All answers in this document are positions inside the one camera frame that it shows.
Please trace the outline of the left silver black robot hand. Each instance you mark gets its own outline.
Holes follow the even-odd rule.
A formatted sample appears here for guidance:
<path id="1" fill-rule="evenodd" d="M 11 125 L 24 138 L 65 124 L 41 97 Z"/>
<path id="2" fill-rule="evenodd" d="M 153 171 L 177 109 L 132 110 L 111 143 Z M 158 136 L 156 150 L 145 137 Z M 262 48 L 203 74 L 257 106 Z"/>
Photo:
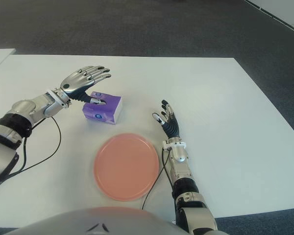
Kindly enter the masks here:
<path id="1" fill-rule="evenodd" d="M 70 99 L 105 105 L 102 99 L 93 98 L 86 94 L 86 91 L 98 82 L 111 77 L 110 69 L 104 66 L 86 66 L 67 76 L 61 83 L 60 88 Z"/>

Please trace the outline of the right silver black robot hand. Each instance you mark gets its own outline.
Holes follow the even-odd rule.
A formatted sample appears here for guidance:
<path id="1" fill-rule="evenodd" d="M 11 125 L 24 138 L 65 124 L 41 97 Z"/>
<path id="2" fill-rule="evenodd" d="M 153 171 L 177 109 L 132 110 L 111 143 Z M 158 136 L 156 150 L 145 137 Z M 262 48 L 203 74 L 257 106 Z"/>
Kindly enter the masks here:
<path id="1" fill-rule="evenodd" d="M 161 107 L 163 109 L 161 114 L 165 119 L 161 118 L 157 113 L 153 113 L 152 117 L 162 126 L 168 139 L 179 138 L 179 125 L 172 107 L 166 100 L 161 101 Z"/>

